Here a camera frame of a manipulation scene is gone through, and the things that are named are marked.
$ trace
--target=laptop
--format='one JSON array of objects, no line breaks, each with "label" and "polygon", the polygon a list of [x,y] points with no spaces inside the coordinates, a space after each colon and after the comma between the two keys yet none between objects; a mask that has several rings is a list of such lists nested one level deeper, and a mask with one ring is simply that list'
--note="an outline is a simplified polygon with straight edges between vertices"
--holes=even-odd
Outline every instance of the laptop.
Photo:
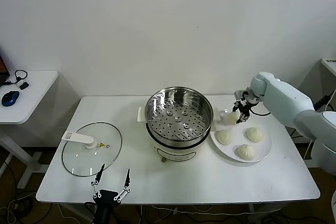
[{"label": "laptop", "polygon": [[8,79],[9,72],[0,56],[0,86]]}]

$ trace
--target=steamed bun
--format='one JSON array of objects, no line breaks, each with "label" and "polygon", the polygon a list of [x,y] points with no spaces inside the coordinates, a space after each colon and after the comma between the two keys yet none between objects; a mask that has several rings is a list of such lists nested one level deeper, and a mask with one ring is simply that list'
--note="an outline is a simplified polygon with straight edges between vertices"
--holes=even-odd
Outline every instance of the steamed bun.
[{"label": "steamed bun", "polygon": [[237,124],[237,120],[239,119],[240,117],[240,112],[239,111],[235,111],[235,112],[231,112],[227,115],[227,122],[229,124]]},{"label": "steamed bun", "polygon": [[253,146],[248,144],[242,144],[238,148],[238,155],[245,160],[252,160],[256,157],[257,153]]},{"label": "steamed bun", "polygon": [[248,139],[250,139],[252,142],[259,143],[262,140],[264,140],[264,133],[263,131],[258,127],[251,127],[246,130],[246,136]]},{"label": "steamed bun", "polygon": [[232,134],[229,130],[218,131],[217,140],[223,145],[229,145],[232,143]]}]

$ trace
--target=white plate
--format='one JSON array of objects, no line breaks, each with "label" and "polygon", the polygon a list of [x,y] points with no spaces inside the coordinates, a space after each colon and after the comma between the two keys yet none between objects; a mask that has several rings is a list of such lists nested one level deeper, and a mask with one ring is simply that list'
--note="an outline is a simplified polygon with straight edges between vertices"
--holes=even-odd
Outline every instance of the white plate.
[{"label": "white plate", "polygon": [[[233,158],[235,160],[246,162],[246,163],[253,163],[258,162],[265,157],[267,157],[268,153],[270,152],[272,148],[272,138],[270,132],[261,124],[253,123],[253,122],[244,122],[239,123],[237,125],[228,125],[224,123],[225,119],[222,119],[220,122],[217,122],[216,124],[216,131],[210,132],[211,138],[215,145],[218,147],[218,149],[223,152],[225,155],[227,155],[230,158]],[[264,140],[255,143],[249,140],[246,136],[246,130],[251,127],[258,127],[260,128],[264,133]],[[230,130],[232,134],[232,143],[229,145],[223,145],[217,140],[217,132],[220,130]],[[256,149],[256,157],[252,160],[245,160],[242,159],[238,153],[237,149],[242,144],[249,144],[252,145]]]}]

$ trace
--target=white wall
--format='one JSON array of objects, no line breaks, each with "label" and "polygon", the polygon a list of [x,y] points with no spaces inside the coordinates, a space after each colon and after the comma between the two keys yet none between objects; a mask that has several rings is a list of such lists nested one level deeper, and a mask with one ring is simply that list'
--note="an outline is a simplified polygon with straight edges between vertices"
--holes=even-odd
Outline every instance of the white wall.
[{"label": "white wall", "polygon": [[84,95],[232,92],[269,71],[314,100],[322,88],[313,66],[335,42],[336,0],[0,0],[11,68],[60,73],[56,115],[37,130],[22,126],[31,133],[16,136],[22,145],[57,145]]}]

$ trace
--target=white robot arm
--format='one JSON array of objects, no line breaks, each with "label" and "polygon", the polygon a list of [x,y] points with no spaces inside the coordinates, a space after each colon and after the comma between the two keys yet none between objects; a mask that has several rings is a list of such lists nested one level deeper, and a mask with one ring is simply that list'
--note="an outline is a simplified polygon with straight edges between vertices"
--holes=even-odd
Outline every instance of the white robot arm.
[{"label": "white robot arm", "polygon": [[254,76],[246,90],[235,91],[235,98],[233,111],[240,111],[237,123],[247,121],[251,108],[263,102],[281,124],[313,140],[314,163],[336,175],[336,112],[315,111],[308,96],[266,72]]}]

